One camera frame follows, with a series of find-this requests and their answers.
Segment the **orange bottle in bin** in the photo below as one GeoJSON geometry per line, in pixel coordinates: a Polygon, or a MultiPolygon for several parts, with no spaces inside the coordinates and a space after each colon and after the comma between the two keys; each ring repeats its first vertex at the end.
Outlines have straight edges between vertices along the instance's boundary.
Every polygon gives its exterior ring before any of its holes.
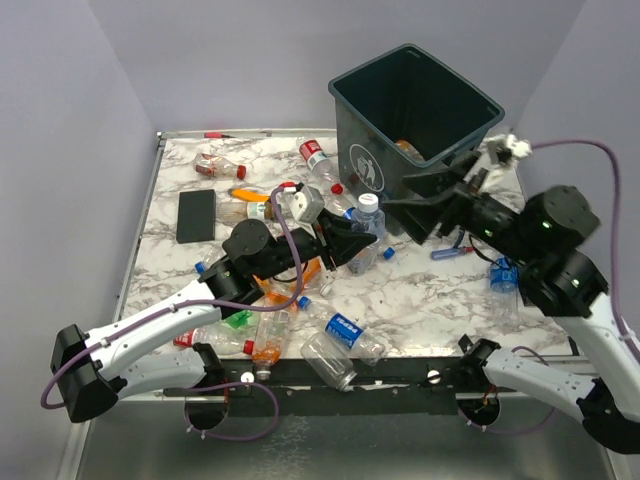
{"type": "Polygon", "coordinates": [[[408,141],[398,140],[396,146],[416,162],[425,162],[421,153],[408,141]]]}

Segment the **crushed water bottle white cap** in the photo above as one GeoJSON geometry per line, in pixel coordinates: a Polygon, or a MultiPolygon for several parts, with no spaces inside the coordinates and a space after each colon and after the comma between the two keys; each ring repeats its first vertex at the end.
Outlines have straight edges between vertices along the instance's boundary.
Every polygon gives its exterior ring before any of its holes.
{"type": "Polygon", "coordinates": [[[373,193],[361,194],[352,209],[350,220],[352,231],[376,236],[373,244],[360,251],[347,264],[353,275],[361,276],[374,264],[386,234],[385,213],[380,209],[378,196],[373,193]]]}

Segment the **black rectangular block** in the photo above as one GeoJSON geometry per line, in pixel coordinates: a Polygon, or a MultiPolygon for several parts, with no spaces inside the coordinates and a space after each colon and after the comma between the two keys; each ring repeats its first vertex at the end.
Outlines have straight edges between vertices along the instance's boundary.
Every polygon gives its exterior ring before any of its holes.
{"type": "Polygon", "coordinates": [[[216,200],[216,192],[212,189],[179,194],[176,224],[178,244],[215,239],[216,200]]]}

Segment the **dark green plastic bin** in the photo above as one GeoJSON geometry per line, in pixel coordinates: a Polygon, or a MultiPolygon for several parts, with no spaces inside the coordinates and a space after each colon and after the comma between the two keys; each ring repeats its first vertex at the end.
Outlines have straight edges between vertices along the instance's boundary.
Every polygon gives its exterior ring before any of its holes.
{"type": "Polygon", "coordinates": [[[340,180],[354,195],[380,200],[414,194],[406,175],[440,170],[476,150],[505,116],[473,83],[413,44],[397,47],[333,79],[340,180]],[[410,142],[416,162],[396,146],[410,142]]]}

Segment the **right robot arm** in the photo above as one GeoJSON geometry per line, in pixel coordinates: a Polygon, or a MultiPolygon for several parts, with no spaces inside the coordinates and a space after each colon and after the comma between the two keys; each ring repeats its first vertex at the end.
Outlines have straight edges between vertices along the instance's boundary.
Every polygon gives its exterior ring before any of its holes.
{"type": "Polygon", "coordinates": [[[620,454],[639,451],[639,342],[615,313],[613,287],[578,246],[600,225],[585,197],[559,185],[516,212],[469,182],[422,196],[422,175],[404,178],[414,199],[386,200],[382,208],[417,243],[459,226],[518,268],[522,292],[559,325],[595,368],[594,378],[555,370],[517,356],[498,343],[459,341],[459,378],[469,390],[494,385],[520,391],[579,421],[600,445],[620,454]]]}

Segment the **orange label large bottle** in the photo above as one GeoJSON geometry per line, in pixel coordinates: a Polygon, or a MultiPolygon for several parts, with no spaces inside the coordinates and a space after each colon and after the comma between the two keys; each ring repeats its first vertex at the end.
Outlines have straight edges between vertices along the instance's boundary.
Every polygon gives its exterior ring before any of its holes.
{"type": "Polygon", "coordinates": [[[252,350],[255,377],[258,381],[263,382],[269,379],[272,367],[286,350],[297,316],[296,303],[261,315],[252,350]]]}

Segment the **orange utility knife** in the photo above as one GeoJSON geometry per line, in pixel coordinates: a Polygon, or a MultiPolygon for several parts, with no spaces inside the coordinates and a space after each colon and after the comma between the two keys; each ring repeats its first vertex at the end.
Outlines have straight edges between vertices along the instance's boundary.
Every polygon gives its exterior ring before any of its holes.
{"type": "Polygon", "coordinates": [[[241,188],[231,188],[228,190],[228,194],[234,199],[242,200],[245,202],[265,203],[270,200],[269,195],[241,188]]]}

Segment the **red label clear bottle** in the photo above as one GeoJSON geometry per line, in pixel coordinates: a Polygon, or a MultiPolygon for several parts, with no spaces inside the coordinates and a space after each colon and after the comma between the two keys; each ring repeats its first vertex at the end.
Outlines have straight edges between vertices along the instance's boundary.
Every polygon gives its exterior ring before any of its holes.
{"type": "Polygon", "coordinates": [[[316,139],[299,138],[297,147],[313,176],[330,184],[338,182],[331,158],[316,139]]]}

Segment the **blue screwdriver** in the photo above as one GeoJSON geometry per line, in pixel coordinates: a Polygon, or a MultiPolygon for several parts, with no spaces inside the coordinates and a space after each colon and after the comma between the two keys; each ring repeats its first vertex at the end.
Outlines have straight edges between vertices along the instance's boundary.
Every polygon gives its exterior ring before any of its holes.
{"type": "Polygon", "coordinates": [[[474,249],[471,246],[451,247],[447,249],[434,250],[430,253],[430,258],[433,261],[441,261],[464,256],[472,253],[474,249]]]}

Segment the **red marker pen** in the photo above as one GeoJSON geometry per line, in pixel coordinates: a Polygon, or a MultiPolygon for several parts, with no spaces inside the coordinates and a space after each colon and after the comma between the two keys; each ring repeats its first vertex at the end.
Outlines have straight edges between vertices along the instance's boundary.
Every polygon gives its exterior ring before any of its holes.
{"type": "Polygon", "coordinates": [[[230,139],[235,138],[233,135],[224,134],[220,132],[205,132],[203,135],[206,139],[230,139]]]}

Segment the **pepsi bottle right side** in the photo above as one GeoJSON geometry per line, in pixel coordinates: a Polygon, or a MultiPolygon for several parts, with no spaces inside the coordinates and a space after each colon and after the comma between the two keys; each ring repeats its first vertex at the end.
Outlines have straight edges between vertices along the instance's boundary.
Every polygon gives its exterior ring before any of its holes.
{"type": "Polygon", "coordinates": [[[506,257],[497,258],[489,270],[490,307],[497,320],[515,324],[519,319],[517,267],[506,257]]]}

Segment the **red label bottle front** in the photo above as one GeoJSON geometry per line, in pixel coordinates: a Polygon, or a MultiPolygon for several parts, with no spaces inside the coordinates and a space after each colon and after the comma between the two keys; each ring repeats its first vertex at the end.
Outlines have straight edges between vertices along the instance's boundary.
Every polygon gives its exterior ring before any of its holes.
{"type": "Polygon", "coordinates": [[[179,348],[193,347],[196,343],[209,344],[218,355],[251,355],[254,341],[234,330],[215,326],[200,327],[187,331],[173,339],[179,348]]]}

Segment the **pepsi label clear bottle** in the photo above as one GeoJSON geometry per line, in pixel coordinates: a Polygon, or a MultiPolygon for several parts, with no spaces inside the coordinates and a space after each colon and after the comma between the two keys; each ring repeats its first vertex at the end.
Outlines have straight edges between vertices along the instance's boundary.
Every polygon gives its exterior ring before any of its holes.
{"type": "Polygon", "coordinates": [[[382,359],[385,345],[333,307],[318,304],[307,296],[298,299],[298,307],[320,331],[327,333],[365,364],[375,366],[382,359]]]}

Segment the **clear glass jar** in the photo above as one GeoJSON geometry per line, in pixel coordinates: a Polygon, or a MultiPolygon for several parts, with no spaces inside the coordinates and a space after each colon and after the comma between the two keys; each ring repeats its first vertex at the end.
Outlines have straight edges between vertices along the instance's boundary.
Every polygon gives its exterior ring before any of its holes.
{"type": "Polygon", "coordinates": [[[345,391],[357,376],[352,360],[325,332],[311,336],[301,346],[300,353],[320,378],[338,391],[345,391]]]}

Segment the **blue handled pliers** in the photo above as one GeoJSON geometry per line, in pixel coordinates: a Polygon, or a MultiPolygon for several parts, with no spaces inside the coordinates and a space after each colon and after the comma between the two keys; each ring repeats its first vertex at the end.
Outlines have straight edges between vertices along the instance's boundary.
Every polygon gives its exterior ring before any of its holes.
{"type": "Polygon", "coordinates": [[[441,247],[443,249],[458,248],[464,241],[465,235],[466,231],[464,229],[459,229],[455,234],[451,234],[444,238],[441,242],[441,247]]]}

